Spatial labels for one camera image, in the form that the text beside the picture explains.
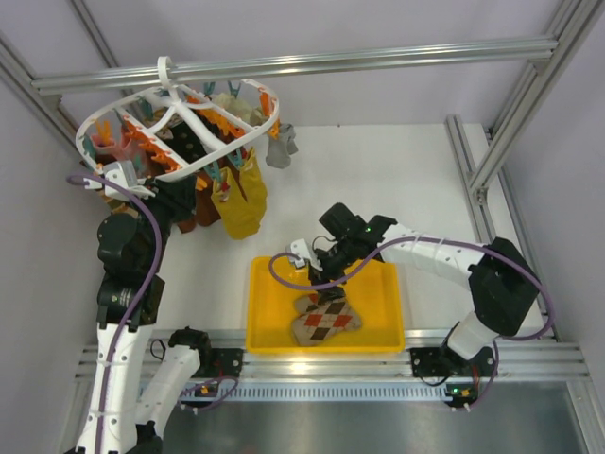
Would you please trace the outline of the mustard yellow sock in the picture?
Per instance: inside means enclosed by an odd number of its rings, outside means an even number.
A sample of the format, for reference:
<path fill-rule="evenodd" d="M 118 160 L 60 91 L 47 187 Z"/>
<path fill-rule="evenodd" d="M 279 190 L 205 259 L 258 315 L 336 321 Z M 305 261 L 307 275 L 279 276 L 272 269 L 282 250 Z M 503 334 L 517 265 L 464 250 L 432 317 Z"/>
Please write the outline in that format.
<path fill-rule="evenodd" d="M 228 167 L 219 170 L 219 179 L 213 182 L 211 200 L 230 238 L 242 240 L 255 232 L 255 217 Z"/>

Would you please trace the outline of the grey sock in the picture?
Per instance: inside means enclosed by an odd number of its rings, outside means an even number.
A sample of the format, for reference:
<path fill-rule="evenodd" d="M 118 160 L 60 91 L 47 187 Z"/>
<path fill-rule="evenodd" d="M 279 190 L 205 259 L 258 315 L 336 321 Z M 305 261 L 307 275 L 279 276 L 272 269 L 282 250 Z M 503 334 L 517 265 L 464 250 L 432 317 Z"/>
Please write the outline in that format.
<path fill-rule="evenodd" d="M 269 167 L 285 169 L 291 164 L 291 156 L 299 151 L 295 142 L 296 132 L 289 123 L 281 124 L 276 138 L 269 137 L 266 164 Z"/>

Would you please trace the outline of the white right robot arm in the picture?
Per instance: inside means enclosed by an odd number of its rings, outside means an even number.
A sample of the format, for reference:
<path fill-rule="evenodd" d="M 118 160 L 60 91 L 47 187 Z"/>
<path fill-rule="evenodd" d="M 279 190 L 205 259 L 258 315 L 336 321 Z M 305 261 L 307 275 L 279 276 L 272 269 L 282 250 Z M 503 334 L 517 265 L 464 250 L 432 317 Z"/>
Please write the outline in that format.
<path fill-rule="evenodd" d="M 516 336 L 539 294 L 535 274 L 505 238 L 482 245 L 424 236 L 394 218 L 364 220 L 340 202 L 322 215 L 320 224 L 331 234 L 332 246 L 306 245 L 302 251 L 314 285 L 343 278 L 358 260 L 378 258 L 429 272 L 470 292 L 472 311 L 450 330 L 437 354 L 447 375 L 465 374 L 484 346 Z"/>

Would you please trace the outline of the mustard sock with reindeer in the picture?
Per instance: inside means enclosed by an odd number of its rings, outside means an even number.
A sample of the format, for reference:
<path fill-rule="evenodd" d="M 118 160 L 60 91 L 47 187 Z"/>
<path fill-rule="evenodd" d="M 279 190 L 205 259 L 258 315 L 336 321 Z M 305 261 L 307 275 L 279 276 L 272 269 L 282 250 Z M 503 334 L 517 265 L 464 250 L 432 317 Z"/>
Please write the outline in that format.
<path fill-rule="evenodd" d="M 240 197 L 235 207 L 235 239 L 255 235 L 267 210 L 268 191 L 257 162 L 255 148 L 250 148 L 247 160 L 239 170 Z"/>

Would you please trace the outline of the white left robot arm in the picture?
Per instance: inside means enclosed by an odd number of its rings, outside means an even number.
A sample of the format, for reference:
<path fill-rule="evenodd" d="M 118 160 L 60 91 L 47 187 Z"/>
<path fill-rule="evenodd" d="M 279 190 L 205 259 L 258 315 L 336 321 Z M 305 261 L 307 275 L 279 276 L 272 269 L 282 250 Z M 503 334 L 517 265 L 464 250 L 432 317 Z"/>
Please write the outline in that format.
<path fill-rule="evenodd" d="M 196 205 L 196 180 L 146 181 L 140 199 L 121 188 L 135 214 L 114 213 L 97 229 L 104 276 L 97 293 L 95 380 L 74 453 L 159 453 L 164 430 L 185 384 L 213 367 L 206 333 L 175 331 L 160 367 L 140 386 L 147 346 L 159 315 L 164 280 L 159 268 L 173 225 Z"/>

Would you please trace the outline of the teal clothes peg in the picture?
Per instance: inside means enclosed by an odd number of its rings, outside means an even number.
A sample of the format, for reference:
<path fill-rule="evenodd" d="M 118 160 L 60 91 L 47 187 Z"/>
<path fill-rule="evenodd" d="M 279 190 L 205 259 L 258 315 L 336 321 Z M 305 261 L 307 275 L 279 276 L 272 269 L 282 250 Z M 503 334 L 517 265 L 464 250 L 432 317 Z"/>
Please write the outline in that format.
<path fill-rule="evenodd" d="M 222 183 L 223 179 L 218 161 L 213 161 L 211 164 L 205 166 L 204 171 L 213 181 Z"/>

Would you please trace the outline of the argyle beige sock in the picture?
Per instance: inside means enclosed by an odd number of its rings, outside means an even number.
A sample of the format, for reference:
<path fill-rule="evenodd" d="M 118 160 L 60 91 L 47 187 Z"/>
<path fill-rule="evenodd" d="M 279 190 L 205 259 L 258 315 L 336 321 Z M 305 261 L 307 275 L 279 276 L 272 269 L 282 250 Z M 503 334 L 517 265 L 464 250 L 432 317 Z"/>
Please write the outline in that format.
<path fill-rule="evenodd" d="M 307 294 L 294 302 L 294 308 L 297 316 L 291 324 L 291 333 L 301 347 L 316 346 L 362 327 L 360 315 L 344 295 Z"/>

